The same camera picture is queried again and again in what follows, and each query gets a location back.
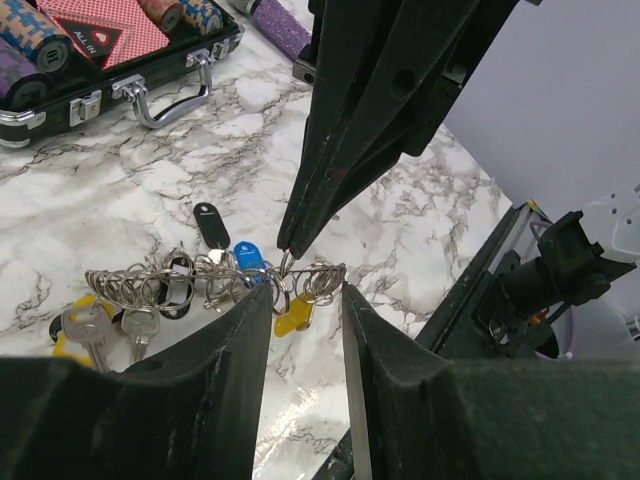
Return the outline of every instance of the white robot part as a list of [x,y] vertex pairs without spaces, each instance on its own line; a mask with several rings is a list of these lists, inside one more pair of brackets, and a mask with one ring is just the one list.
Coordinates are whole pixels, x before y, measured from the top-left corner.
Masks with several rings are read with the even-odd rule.
[[602,258],[622,263],[640,259],[640,176],[582,208],[580,225]]

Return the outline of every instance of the black key tag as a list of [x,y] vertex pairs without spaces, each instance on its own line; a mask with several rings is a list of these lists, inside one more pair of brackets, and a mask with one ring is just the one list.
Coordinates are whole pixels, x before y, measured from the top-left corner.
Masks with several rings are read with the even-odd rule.
[[[171,260],[169,268],[171,268],[171,270],[173,270],[174,272],[181,273],[183,275],[195,275],[196,273],[189,271],[189,264],[185,257],[176,257]],[[158,304],[164,305],[167,301],[167,297],[169,297],[170,302],[167,305],[181,305],[187,298],[191,296],[192,289],[193,287],[189,282],[171,282],[171,286],[169,286],[167,282],[162,282],[162,284],[160,285],[160,291],[158,292]],[[160,311],[160,315],[168,318],[169,320],[180,320],[187,313],[189,313],[190,308],[191,302],[178,310],[169,310],[166,312]]]
[[226,250],[231,245],[231,238],[216,207],[200,202],[193,208],[193,215],[207,247]]
[[62,331],[62,315],[58,315],[49,324],[49,336],[53,343],[58,343],[58,334]]

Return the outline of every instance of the purple object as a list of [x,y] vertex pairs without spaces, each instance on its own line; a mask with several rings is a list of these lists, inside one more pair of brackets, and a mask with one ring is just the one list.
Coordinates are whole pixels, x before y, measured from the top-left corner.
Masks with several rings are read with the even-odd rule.
[[262,0],[256,3],[253,11],[256,27],[295,62],[304,46],[311,41],[311,34],[278,0]]
[[45,98],[48,79],[26,57],[0,38],[0,98],[17,111]]

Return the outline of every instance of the key tag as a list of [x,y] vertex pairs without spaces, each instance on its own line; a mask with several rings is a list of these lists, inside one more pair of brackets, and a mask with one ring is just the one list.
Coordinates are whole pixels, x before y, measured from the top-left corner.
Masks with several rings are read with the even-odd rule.
[[200,202],[193,208],[193,215],[207,247],[218,250],[229,248],[231,238],[216,207],[207,202]]
[[[94,304],[96,297],[94,295],[85,295],[82,298],[76,300],[72,308],[90,307]],[[112,320],[116,317],[116,308],[107,302],[99,302],[98,305],[102,305],[109,318]],[[71,315],[71,320],[76,320],[76,315]],[[72,358],[76,362],[91,367],[91,359],[87,355],[87,351],[78,342],[71,342],[67,339],[66,335],[62,331],[61,316],[58,315],[53,319],[49,326],[49,336],[55,340],[56,344],[53,347],[51,355],[54,357],[67,357]]]
[[315,304],[304,300],[310,300],[304,293],[300,297],[295,297],[291,300],[289,312],[276,317],[273,324],[273,333],[276,337],[284,337],[294,330],[301,332],[309,328]]
[[[241,271],[249,270],[249,269],[266,269],[267,265],[264,263],[262,259],[262,254],[258,247],[256,247],[253,243],[250,242],[240,242],[235,247],[233,247],[233,254],[236,257],[236,261],[238,262],[238,268]],[[262,276],[256,275],[254,277],[255,283],[262,282]]]
[[[171,263],[169,264],[169,268],[176,273],[180,273],[182,275],[195,275],[195,271],[192,272],[189,270],[189,263],[185,257],[177,256]],[[160,285],[160,291],[158,292],[158,304],[164,305],[167,303],[167,299],[169,299],[169,303],[167,305],[181,305],[185,302],[185,300],[192,296],[193,287],[188,282],[171,282],[172,285],[169,286],[167,282],[162,282]],[[178,310],[168,310],[168,311],[160,311],[160,315],[169,320],[180,320],[187,313],[189,313],[189,309],[191,308],[191,302],[189,302],[184,307]]]

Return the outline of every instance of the white wall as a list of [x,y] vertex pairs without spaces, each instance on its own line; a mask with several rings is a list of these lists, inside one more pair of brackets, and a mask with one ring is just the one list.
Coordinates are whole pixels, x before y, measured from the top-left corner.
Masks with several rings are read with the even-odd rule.
[[[554,219],[640,174],[640,0],[521,1],[445,124]],[[640,313],[640,272],[608,296]]]

